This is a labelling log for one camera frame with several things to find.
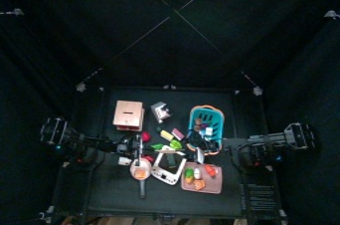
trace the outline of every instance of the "black enclosure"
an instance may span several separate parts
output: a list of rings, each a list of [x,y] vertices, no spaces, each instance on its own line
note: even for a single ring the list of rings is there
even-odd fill
[[[0,2],[1,224],[41,223],[58,161],[40,127],[109,87],[261,88],[268,132],[298,121],[318,139],[277,169],[289,224],[338,224],[340,0]]]

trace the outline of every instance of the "white object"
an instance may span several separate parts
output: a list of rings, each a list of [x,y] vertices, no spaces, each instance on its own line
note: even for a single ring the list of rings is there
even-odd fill
[[[330,10],[325,13],[324,17],[330,17],[330,18],[333,18],[333,20],[336,20],[336,17],[340,18],[340,15],[336,14],[336,12],[333,10]]]
[[[142,170],[145,172],[144,178],[136,178],[136,171],[137,169]],[[141,198],[145,198],[145,180],[150,176],[152,172],[152,164],[145,158],[134,159],[132,166],[130,166],[130,173],[132,177],[140,181],[140,189],[141,189]]]
[[[166,117],[170,117],[169,110],[165,109],[165,107],[166,107],[166,104],[162,102],[157,102],[154,105],[152,105],[152,111],[158,123],[162,123],[164,119]]]
[[[78,83],[78,84],[76,85],[76,89],[77,89],[78,92],[82,92],[82,91],[86,89],[85,84],[84,84],[84,83]]]
[[[252,92],[256,96],[261,96],[262,94],[262,89],[260,88],[260,86],[256,86],[253,89],[252,89]]]
[[[174,150],[173,148],[170,148],[169,146],[164,145],[162,150]],[[184,153],[177,152],[173,155],[181,155],[182,156]],[[185,165],[185,158],[181,159],[180,165],[177,167],[177,170],[174,173],[170,173],[169,171],[166,171],[164,168],[160,167],[160,161],[164,158],[164,153],[160,153],[157,156],[157,159],[154,161],[154,165],[153,165],[153,169],[152,169],[152,175],[156,179],[158,179],[160,181],[162,181],[164,183],[169,184],[169,185],[174,185],[178,178],[180,178],[180,174]]]
[[[204,152],[202,152],[202,150],[198,147],[196,148],[194,162],[197,164],[204,164]]]
[[[212,127],[205,128],[205,135],[212,135]]]
[[[118,165],[129,165],[132,163],[132,160],[126,157],[120,157]]]
[[[198,168],[196,168],[196,169],[193,170],[193,178],[194,178],[196,180],[200,180],[200,171],[198,171]]]

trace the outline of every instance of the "small object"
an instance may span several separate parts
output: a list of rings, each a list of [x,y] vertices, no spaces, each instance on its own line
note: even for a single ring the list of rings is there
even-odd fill
[[[200,127],[200,129],[208,128],[208,123],[202,123],[198,127]]]
[[[157,128],[156,128],[157,133],[161,133],[162,130],[164,129],[160,126],[157,126]]]
[[[173,139],[169,143],[169,147],[173,149],[181,149],[181,144],[180,144],[178,140]]]
[[[193,181],[193,186],[194,186],[194,190],[201,190],[205,187],[205,182],[204,180],[194,180]]]
[[[169,146],[164,145],[162,150],[173,150],[173,149]],[[153,177],[169,185],[176,184],[184,169],[184,165],[185,165],[184,153],[177,151],[173,155],[178,155],[176,157],[174,169],[169,170],[169,168],[164,165],[165,163],[161,162],[161,160],[164,160],[164,158],[166,157],[164,153],[160,153],[154,161],[153,170],[152,170]]]
[[[174,164],[173,153],[166,153],[166,159],[168,159],[169,168],[174,168],[176,164]]]
[[[146,171],[142,168],[134,170],[134,179],[144,180],[146,178]]]
[[[8,11],[8,12],[0,12],[0,15],[14,15],[14,16],[18,16],[18,15],[25,15],[22,10],[20,8],[14,8],[13,11]]]
[[[162,102],[157,102],[152,105],[152,111],[158,123],[162,123],[164,119],[170,117],[168,106]]]
[[[210,165],[205,164],[204,169],[205,169],[205,172],[208,173],[208,175],[210,176],[210,178],[214,178],[216,177],[214,168]]]
[[[140,181],[140,194],[145,198],[145,180],[152,174],[152,164],[145,158],[134,159],[130,166],[130,174]]]
[[[153,148],[154,150],[161,150],[162,147],[164,147],[164,144],[162,144],[162,143],[157,143],[157,144],[153,144],[153,145],[152,145],[152,148]]]
[[[193,178],[196,180],[200,180],[200,171],[198,171],[198,168],[196,168],[194,171],[193,171]]]
[[[180,131],[174,128],[173,130],[172,130],[172,135],[174,136],[174,138],[178,140],[178,141],[181,141],[182,139],[184,139],[184,135],[180,133]]]
[[[86,85],[85,85],[84,83],[78,83],[78,84],[76,85],[76,90],[77,90],[78,92],[82,92],[85,89],[86,89]]]
[[[197,164],[204,164],[204,152],[198,147],[196,148],[194,162]]]
[[[330,17],[330,18],[333,18],[333,20],[336,20],[336,17],[340,18],[340,15],[336,14],[336,12],[334,12],[333,10],[329,10],[329,11],[325,13],[324,17]]]
[[[150,163],[154,162],[154,158],[149,155],[144,155],[144,159],[146,159]]]
[[[196,125],[201,125],[201,118],[200,118],[200,117],[197,117],[197,118],[194,119],[194,124],[196,124]]]
[[[212,127],[205,128],[205,135],[212,135]]]
[[[173,135],[168,133],[165,130],[161,131],[161,137],[165,138],[168,141],[173,140]]]
[[[256,96],[261,96],[261,94],[262,94],[262,89],[261,89],[258,86],[256,86],[256,87],[252,89],[252,92],[253,92],[253,94],[254,94]]]
[[[126,157],[120,157],[118,165],[130,165],[132,160]]]
[[[188,167],[184,172],[184,181],[186,184],[193,182],[193,169]]]
[[[152,135],[148,132],[142,131],[142,140],[144,140],[144,142],[150,141],[150,139],[152,139]]]
[[[62,167],[65,168],[65,167],[68,167],[69,166],[69,162],[64,162],[62,163]]]
[[[176,153],[181,155],[182,154],[181,151],[184,151],[184,149],[156,149],[154,151],[158,153]]]
[[[113,125],[117,130],[141,131],[144,125],[144,108],[141,102],[117,101]]]
[[[194,125],[194,126],[193,126],[193,130],[194,130],[196,132],[198,132],[198,131],[200,131],[200,125]]]

